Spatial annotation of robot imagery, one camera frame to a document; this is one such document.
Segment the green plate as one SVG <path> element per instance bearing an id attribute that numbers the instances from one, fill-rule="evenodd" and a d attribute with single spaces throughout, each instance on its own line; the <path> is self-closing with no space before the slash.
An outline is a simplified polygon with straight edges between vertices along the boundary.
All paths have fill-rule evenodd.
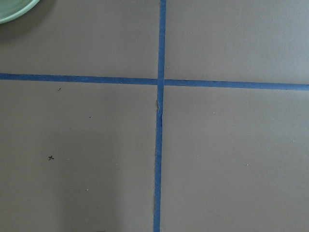
<path id="1" fill-rule="evenodd" d="M 30 11 L 40 0 L 0 0 L 0 23 L 15 20 Z"/>

